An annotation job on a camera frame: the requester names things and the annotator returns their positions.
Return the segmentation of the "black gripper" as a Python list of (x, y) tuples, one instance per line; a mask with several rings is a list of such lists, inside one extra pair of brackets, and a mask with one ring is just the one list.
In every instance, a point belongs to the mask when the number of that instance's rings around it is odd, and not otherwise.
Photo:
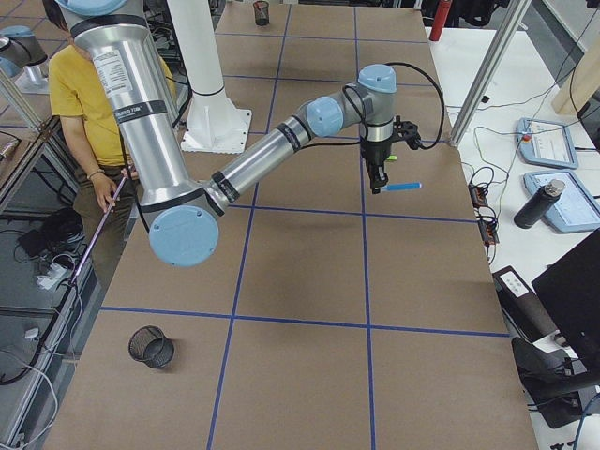
[(393, 140), (391, 138), (373, 142), (366, 139), (360, 141), (360, 154), (366, 162), (369, 187), (372, 194), (378, 194), (379, 188), (387, 185), (389, 178), (384, 169), (384, 162), (391, 155)]

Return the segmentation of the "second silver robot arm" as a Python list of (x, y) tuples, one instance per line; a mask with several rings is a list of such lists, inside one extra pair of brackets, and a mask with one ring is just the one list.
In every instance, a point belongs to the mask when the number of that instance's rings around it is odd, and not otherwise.
[(48, 62), (30, 28), (12, 25), (1, 30), (1, 69), (22, 93), (49, 94)]

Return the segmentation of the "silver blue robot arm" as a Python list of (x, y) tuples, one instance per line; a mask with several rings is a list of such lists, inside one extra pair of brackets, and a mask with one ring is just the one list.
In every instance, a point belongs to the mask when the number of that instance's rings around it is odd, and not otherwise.
[(139, 1), (62, 1), (77, 46), (88, 51), (140, 176), (149, 241), (165, 263), (192, 266), (215, 251), (218, 218), (242, 193), (308, 146), (360, 125), (360, 150), (376, 188), (388, 182), (396, 72), (364, 67), (356, 82), (318, 97), (204, 182), (188, 174), (173, 131), (169, 89)]

